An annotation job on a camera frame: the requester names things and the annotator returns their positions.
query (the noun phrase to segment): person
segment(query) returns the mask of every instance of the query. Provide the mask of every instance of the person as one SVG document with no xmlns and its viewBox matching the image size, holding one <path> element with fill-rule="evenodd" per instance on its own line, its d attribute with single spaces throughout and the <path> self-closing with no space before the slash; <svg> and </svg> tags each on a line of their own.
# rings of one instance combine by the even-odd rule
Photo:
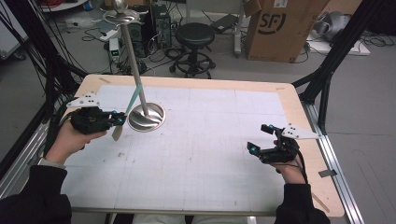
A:
<svg viewBox="0 0 396 224">
<path fill-rule="evenodd" d="M 63 127 L 41 165 L 30 168 L 29 179 L 21 193 L 0 200 L 1 224 L 68 224 L 71 223 L 71 205 L 61 187 L 66 177 L 64 163 L 68 157 L 81 150 L 91 140 L 104 136 L 106 132 L 82 134 L 73 129 L 69 120 Z M 274 163 L 285 180 L 284 201 L 276 209 L 275 224 L 327 224 L 330 220 L 314 207 L 310 185 L 305 183 L 297 160 L 287 163 Z M 145 216 L 136 217 L 148 223 Z M 237 223 L 237 219 L 211 218 L 197 216 L 193 224 Z"/>
<path fill-rule="evenodd" d="M 43 165 L 30 168 L 29 179 L 21 193 L 0 201 L 0 223 L 71 223 L 71 205 L 61 187 L 66 178 L 64 162 L 73 153 L 80 151 L 92 139 L 106 132 L 82 134 L 73 129 L 66 120 L 49 149 Z"/>
</svg>

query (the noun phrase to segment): black tape piece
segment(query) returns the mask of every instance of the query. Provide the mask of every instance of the black tape piece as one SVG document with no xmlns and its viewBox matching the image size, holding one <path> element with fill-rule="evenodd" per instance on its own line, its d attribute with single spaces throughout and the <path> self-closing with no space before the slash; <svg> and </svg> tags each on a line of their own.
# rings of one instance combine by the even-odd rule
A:
<svg viewBox="0 0 396 224">
<path fill-rule="evenodd" d="M 325 171 L 320 171 L 319 175 L 323 178 L 326 176 L 335 176 L 337 175 L 337 172 L 335 172 L 334 170 L 325 170 Z"/>
</svg>

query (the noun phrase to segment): person's left hand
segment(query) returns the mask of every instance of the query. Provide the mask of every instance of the person's left hand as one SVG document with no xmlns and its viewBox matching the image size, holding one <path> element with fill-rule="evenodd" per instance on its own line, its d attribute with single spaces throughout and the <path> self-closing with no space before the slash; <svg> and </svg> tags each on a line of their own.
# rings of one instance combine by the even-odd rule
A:
<svg viewBox="0 0 396 224">
<path fill-rule="evenodd" d="M 106 132 L 92 134 L 80 133 L 74 130 L 70 123 L 70 119 L 67 119 L 59 131 L 55 143 L 49 149 L 45 159 L 47 161 L 64 164 L 70 155 L 80 151 L 85 144 L 90 143 L 92 139 L 102 137 L 105 134 Z"/>
</svg>

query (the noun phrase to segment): hand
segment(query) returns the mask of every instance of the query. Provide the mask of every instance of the hand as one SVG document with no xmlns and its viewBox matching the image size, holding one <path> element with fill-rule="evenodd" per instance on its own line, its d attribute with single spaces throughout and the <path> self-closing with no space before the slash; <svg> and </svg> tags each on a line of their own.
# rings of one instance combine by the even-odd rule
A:
<svg viewBox="0 0 396 224">
<path fill-rule="evenodd" d="M 270 163 L 282 174 L 286 184 L 305 184 L 299 164 L 301 164 L 299 155 L 296 156 L 294 161 Z"/>
<path fill-rule="evenodd" d="M 74 130 L 70 123 L 70 119 L 67 119 L 59 131 L 55 143 L 49 149 L 49 152 L 46 155 L 46 160 L 64 164 L 69 156 L 80 151 L 85 144 L 90 143 L 92 139 L 102 137 L 105 134 L 106 132 L 92 134 L 79 133 Z"/>
</svg>

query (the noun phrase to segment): sf logo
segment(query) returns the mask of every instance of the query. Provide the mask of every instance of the sf logo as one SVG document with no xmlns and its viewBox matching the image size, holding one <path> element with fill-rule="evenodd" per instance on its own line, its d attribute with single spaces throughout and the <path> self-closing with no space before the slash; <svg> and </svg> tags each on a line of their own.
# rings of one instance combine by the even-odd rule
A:
<svg viewBox="0 0 396 224">
<path fill-rule="evenodd" d="M 260 29 L 258 31 L 261 35 L 273 35 L 278 32 L 286 20 L 286 14 L 274 14 L 270 15 L 268 13 L 262 14 L 262 22 L 260 24 Z"/>
</svg>

